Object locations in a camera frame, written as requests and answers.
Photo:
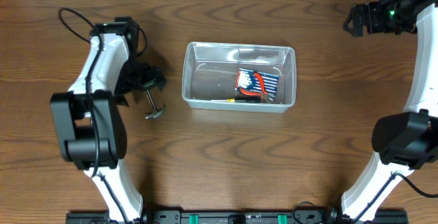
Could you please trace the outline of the black handled claw hammer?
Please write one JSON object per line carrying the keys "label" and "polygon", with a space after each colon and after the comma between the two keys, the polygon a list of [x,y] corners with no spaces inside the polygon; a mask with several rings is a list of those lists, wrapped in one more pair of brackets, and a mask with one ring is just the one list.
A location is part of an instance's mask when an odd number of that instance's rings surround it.
{"label": "black handled claw hammer", "polygon": [[152,107],[152,111],[149,114],[145,115],[145,119],[146,120],[158,119],[159,117],[161,117],[164,114],[164,112],[166,110],[166,106],[164,105],[162,108],[157,108],[157,106],[155,105],[155,102],[153,100],[153,97],[151,95],[150,90],[146,91],[146,95],[147,95],[149,103]]}

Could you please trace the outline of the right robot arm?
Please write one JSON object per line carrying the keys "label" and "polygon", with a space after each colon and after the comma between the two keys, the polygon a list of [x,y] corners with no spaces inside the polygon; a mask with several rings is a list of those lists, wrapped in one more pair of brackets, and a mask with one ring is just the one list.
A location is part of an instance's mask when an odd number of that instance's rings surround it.
{"label": "right robot arm", "polygon": [[411,90],[403,111],[379,119],[372,134],[370,161],[327,223],[407,223],[405,212],[379,211],[391,191],[404,181],[419,195],[409,176],[437,161],[437,0],[378,0],[351,7],[343,24],[354,37],[368,34],[417,35]]}

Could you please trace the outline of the black yellow screwdriver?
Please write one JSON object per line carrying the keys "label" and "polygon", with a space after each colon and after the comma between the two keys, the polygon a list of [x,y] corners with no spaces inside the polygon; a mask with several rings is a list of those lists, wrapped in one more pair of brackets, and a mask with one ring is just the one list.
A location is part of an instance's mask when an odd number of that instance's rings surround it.
{"label": "black yellow screwdriver", "polygon": [[212,99],[212,102],[223,102],[223,103],[260,103],[261,98],[256,96],[249,97],[236,97],[230,99]]}

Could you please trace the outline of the blue precision screwdriver set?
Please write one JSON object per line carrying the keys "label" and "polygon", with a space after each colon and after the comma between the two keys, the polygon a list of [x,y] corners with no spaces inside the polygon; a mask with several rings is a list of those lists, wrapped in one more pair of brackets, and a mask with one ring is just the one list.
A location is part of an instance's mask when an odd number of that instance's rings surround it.
{"label": "blue precision screwdriver set", "polygon": [[248,69],[238,69],[235,90],[252,97],[275,98],[279,76]]}

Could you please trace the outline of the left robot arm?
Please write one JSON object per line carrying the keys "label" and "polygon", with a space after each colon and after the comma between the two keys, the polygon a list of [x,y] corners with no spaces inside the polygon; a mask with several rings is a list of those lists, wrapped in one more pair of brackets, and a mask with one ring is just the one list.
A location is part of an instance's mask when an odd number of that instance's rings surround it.
{"label": "left robot arm", "polygon": [[146,223],[142,195],[126,169],[127,132],[118,111],[131,91],[163,90],[156,66],[138,61],[144,31],[131,17],[92,26],[89,56],[66,92],[53,94],[51,113],[61,156],[96,185],[108,210],[68,213],[67,223]]}

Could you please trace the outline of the red handled pliers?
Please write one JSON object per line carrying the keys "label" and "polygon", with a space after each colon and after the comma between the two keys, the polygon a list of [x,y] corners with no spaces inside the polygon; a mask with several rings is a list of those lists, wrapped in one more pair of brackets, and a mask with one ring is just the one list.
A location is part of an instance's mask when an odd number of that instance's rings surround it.
{"label": "red handled pliers", "polygon": [[266,103],[272,103],[273,97],[267,91],[264,79],[260,73],[256,71],[242,71],[237,73],[235,89],[246,96],[256,96],[263,99]]}

